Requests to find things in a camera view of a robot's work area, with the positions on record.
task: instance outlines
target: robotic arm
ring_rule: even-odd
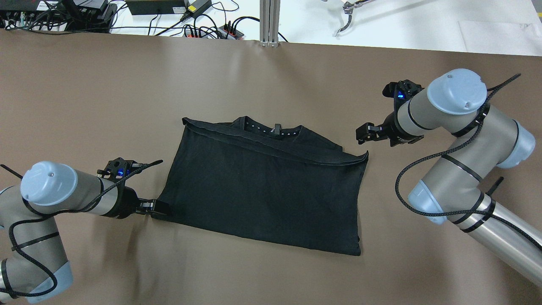
[[[26,172],[20,186],[1,191],[0,228],[8,230],[14,255],[1,263],[0,304],[19,296],[37,303],[71,285],[72,271],[55,215],[88,212],[122,219],[132,213],[169,214],[167,204],[138,198],[124,185],[132,175],[161,162],[118,158],[98,170],[96,177],[43,161]]]
[[[394,98],[394,112],[381,125],[365,123],[356,130],[356,138],[359,144],[389,139],[393,147],[417,142],[438,127],[456,136],[449,150],[420,159],[399,174],[395,187],[399,199],[434,223],[451,221],[542,286],[542,235],[478,189],[495,166],[514,167],[534,150],[533,135],[488,103],[513,79],[487,90],[476,73],[456,69],[426,89],[408,80],[392,82],[383,94]],[[487,91],[493,92],[487,97]],[[410,204],[406,203],[399,194],[401,176],[434,157],[440,159],[412,190]]]

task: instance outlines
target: black t-shirt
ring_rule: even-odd
[[[272,243],[360,255],[357,197],[368,154],[353,156],[304,126],[183,119],[154,216]]]

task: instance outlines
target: gray robot arm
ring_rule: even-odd
[[[96,177],[43,161],[26,172],[20,185],[0,192],[0,226],[8,231],[14,252],[1,264],[0,303],[19,296],[37,303],[71,285],[72,272],[55,215],[88,212],[120,219],[132,213],[168,214],[166,204],[140,199],[124,186],[131,175],[159,163],[161,160],[139,164],[118,158]]]
[[[382,125],[360,127],[360,144],[381,139],[389,139],[392,146],[413,143],[438,127],[457,137],[449,150],[420,159],[400,173],[399,199],[437,224],[451,221],[542,286],[542,235],[478,189],[495,166],[510,168],[527,159],[534,137],[486,102],[486,86],[472,71],[450,71],[426,89],[410,81],[391,83],[391,87],[384,94],[394,97],[394,113]],[[407,204],[398,191],[402,174],[432,157],[440,158],[409,194]]]

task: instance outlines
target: white label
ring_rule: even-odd
[[[174,7],[172,9],[174,14],[184,14],[186,12],[186,7]]]
[[[47,3],[49,3],[50,5],[53,5],[55,6],[58,1],[40,1],[40,3],[37,5],[37,11],[46,11],[49,9],[49,7],[47,6]]]

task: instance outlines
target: folded black shirt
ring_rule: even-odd
[[[153,216],[266,242],[360,255],[357,199],[368,153],[353,156],[298,126],[275,130],[183,119],[185,129]]]

